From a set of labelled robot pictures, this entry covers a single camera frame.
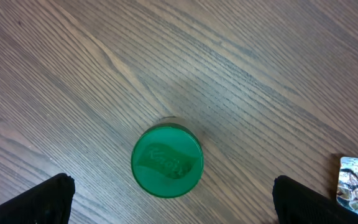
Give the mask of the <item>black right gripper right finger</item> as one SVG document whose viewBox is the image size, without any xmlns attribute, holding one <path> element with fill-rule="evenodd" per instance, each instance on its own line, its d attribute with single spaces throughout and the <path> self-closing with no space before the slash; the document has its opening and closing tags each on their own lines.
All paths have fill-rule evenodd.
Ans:
<svg viewBox="0 0 358 224">
<path fill-rule="evenodd" d="M 358 224 L 358 214 L 285 176 L 273 185 L 279 224 Z"/>
</svg>

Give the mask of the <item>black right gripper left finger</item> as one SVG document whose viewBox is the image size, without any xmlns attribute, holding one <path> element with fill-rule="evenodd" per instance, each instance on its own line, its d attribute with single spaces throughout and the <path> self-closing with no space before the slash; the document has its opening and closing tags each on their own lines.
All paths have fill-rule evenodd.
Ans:
<svg viewBox="0 0 358 224">
<path fill-rule="evenodd" d="M 0 224 L 68 224 L 75 181 L 60 173 L 0 205 Z"/>
</svg>

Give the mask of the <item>green lid jar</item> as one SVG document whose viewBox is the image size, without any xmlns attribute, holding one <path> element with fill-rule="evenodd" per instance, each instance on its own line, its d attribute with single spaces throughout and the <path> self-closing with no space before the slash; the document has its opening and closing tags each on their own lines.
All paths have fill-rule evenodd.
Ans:
<svg viewBox="0 0 358 224">
<path fill-rule="evenodd" d="M 150 195 L 176 198 L 195 188 L 204 170 L 201 143 L 188 127 L 159 123 L 135 143 L 131 171 L 138 185 Z"/>
</svg>

